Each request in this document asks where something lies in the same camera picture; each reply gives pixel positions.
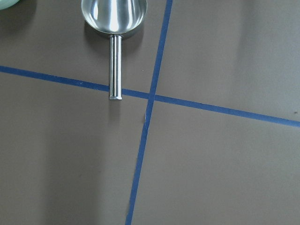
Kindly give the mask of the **steel ice scoop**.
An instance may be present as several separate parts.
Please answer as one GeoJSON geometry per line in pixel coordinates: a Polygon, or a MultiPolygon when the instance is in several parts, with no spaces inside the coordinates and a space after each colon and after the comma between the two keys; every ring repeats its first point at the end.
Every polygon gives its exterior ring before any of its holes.
{"type": "Polygon", "coordinates": [[[110,41],[109,99],[122,100],[122,40],[143,25],[146,0],[82,0],[85,22],[110,41]]]}

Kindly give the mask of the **green bowl of ice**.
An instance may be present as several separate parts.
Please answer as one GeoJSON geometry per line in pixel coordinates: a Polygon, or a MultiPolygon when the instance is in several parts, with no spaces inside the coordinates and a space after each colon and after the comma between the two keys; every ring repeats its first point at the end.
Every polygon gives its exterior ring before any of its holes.
{"type": "Polygon", "coordinates": [[[18,2],[19,0],[0,0],[0,10],[7,9],[18,2]]]}

